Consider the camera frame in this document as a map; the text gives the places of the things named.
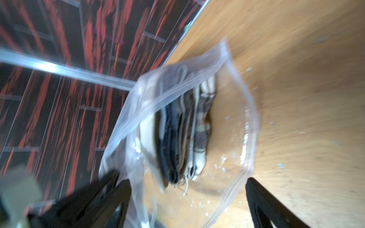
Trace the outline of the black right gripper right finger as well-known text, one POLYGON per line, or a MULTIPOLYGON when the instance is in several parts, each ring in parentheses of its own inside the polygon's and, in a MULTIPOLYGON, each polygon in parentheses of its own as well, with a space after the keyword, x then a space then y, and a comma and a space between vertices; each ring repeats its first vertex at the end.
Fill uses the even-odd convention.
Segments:
POLYGON ((245 186, 252 221, 256 228, 307 228, 308 225, 285 207, 255 178, 245 186))

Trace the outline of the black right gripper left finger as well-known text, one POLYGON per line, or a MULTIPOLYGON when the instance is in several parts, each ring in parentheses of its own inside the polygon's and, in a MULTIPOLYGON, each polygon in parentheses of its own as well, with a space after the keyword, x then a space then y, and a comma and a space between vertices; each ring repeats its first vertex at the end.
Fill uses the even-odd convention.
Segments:
POLYGON ((122 228, 131 198, 129 179, 110 171, 61 199, 40 217, 42 228, 122 228))

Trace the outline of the dark blue grey plaid scarf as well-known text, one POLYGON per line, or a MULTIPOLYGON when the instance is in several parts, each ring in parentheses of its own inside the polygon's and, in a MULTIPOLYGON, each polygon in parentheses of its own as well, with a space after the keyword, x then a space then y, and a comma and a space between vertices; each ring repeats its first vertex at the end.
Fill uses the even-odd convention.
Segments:
POLYGON ((194 181, 203 171, 215 95, 216 75, 211 74, 138 125, 136 143, 161 192, 169 184, 194 181))

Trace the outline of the clear plastic vacuum bag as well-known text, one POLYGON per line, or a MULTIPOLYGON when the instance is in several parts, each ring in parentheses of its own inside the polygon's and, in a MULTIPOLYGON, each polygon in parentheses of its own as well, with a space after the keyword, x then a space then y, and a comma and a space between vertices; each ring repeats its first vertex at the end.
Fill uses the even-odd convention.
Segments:
POLYGON ((259 115, 226 40, 137 80, 99 174, 129 180, 126 228, 209 228, 254 169, 259 115))

